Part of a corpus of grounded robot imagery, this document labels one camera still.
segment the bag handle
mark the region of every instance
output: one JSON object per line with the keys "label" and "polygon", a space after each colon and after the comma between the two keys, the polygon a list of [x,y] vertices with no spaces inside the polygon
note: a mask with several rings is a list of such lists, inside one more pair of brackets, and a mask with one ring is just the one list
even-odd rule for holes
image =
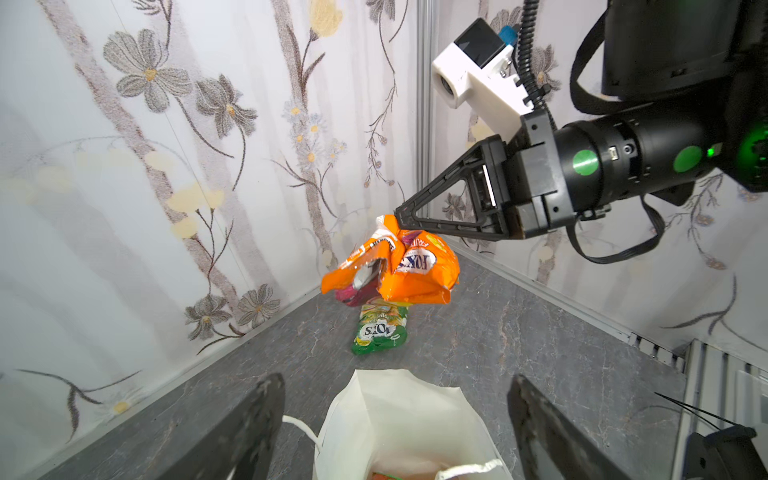
{"label": "bag handle", "polygon": [[317,435],[315,435],[315,432],[312,431],[309,425],[288,415],[283,415],[283,423],[290,423],[291,425],[299,427],[299,430],[304,432],[306,436],[310,437],[310,440],[315,442],[317,451],[319,452],[321,450],[320,440],[317,439]]}
{"label": "bag handle", "polygon": [[435,475],[435,480],[448,480],[449,478],[458,477],[459,475],[466,475],[468,473],[486,473],[502,465],[504,465],[504,462],[498,458],[494,458],[490,462],[486,462],[483,465],[478,465],[476,463],[471,465],[459,465],[437,472],[437,475]]}

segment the gray flower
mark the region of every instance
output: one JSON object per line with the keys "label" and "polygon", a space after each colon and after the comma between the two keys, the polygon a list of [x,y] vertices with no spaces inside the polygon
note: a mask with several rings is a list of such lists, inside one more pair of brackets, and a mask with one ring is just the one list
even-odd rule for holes
{"label": "gray flower", "polygon": [[251,135],[256,130],[253,124],[256,111],[236,103],[241,95],[223,75],[219,75],[218,80],[206,78],[197,82],[197,110],[203,115],[214,116],[219,138],[226,137],[234,125],[245,135]]}
{"label": "gray flower", "polygon": [[557,66],[552,45],[547,45],[547,48],[534,47],[531,54],[531,73],[536,77],[536,83],[539,87],[543,84],[549,84],[552,87],[552,90],[544,96],[546,101],[550,101],[552,94],[560,90],[562,85],[561,81],[549,76],[549,72]]}
{"label": "gray flower", "polygon": [[251,328],[256,328],[266,322],[280,309],[279,300],[270,300],[272,289],[266,283],[259,287],[259,291],[251,290],[243,295],[237,304],[237,309],[243,312],[243,316],[237,320],[237,325],[245,325],[250,322]]}
{"label": "gray flower", "polygon": [[104,58],[127,74],[118,82],[118,93],[123,97],[137,97],[143,93],[147,106],[155,113],[168,108],[167,93],[180,97],[192,92],[186,71],[161,68],[168,59],[168,50],[154,32],[146,28],[139,31],[138,43],[122,31],[110,35],[104,46]]}
{"label": "gray flower", "polygon": [[214,336],[214,324],[226,322],[232,318],[232,314],[222,310],[222,307],[227,302],[222,296],[206,295],[202,299],[198,300],[194,306],[188,306],[186,310],[187,325],[196,323],[197,327],[190,333],[190,340],[194,340],[197,337],[205,340]]}
{"label": "gray flower", "polygon": [[499,10],[496,16],[491,20],[490,26],[493,31],[498,33],[502,30],[502,28],[506,26],[515,27],[520,25],[520,21],[522,20],[522,7],[514,7],[512,11],[509,10]]}
{"label": "gray flower", "polygon": [[442,208],[442,212],[448,220],[453,220],[453,217],[457,217],[459,220],[464,220],[464,213],[467,210],[467,205],[464,203],[464,199],[461,195],[448,194],[448,199],[445,200],[447,205]]}
{"label": "gray flower", "polygon": [[379,22],[379,16],[382,10],[390,20],[395,19],[395,0],[366,0],[366,5],[371,8],[370,18],[374,22]]}

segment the crumpled orange bag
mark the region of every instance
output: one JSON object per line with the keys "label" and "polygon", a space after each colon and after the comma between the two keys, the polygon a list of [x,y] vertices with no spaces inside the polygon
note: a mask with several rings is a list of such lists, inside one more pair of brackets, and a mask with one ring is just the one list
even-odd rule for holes
{"label": "crumpled orange bag", "polygon": [[381,260],[378,290],[384,300],[450,302],[459,266],[443,239],[424,230],[400,230],[394,215],[378,217],[376,223],[371,238],[323,277],[323,293],[347,287],[360,268]]}

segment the wall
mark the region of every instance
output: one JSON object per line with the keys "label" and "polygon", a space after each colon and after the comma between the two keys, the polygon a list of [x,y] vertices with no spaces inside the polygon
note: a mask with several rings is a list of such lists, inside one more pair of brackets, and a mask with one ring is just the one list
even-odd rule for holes
{"label": "wall", "polygon": [[0,476],[240,341],[414,193],[408,6],[0,5]]}
{"label": "wall", "polygon": [[[440,2],[437,52],[478,16],[497,31],[519,23],[521,5],[521,0]],[[558,125],[588,119],[572,106],[568,82],[576,50],[605,5],[604,0],[541,3],[533,68],[539,83],[552,86],[547,100]],[[600,93],[601,64],[602,48],[580,79],[595,94]],[[451,110],[435,98],[432,171],[446,168],[490,134],[468,105]],[[436,213],[466,215],[467,203],[466,194],[445,198],[444,213]],[[664,347],[679,349],[698,338],[768,367],[768,253],[763,248],[768,243],[768,206],[763,195],[746,192],[716,170],[698,182],[683,207],[655,197],[648,203],[664,215],[667,232],[656,250],[623,263],[589,263],[573,250],[564,230],[523,241],[467,244]],[[592,256],[616,253],[651,236],[637,198],[612,206],[606,218],[578,228],[581,245]]]}

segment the gray floor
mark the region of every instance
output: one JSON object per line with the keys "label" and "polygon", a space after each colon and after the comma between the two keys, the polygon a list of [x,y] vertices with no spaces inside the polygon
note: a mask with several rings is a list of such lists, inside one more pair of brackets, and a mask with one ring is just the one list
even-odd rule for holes
{"label": "gray floor", "polygon": [[[43,478],[154,478],[268,372],[285,377],[286,414],[318,432],[354,369],[409,369],[461,387],[517,480],[523,474],[505,400],[517,372],[630,477],[669,478],[679,413],[654,392],[681,398],[684,376],[461,260],[453,302],[414,306],[404,346],[354,356],[358,309],[318,296]],[[313,447],[298,429],[281,429],[276,451],[270,478],[311,478]]]}

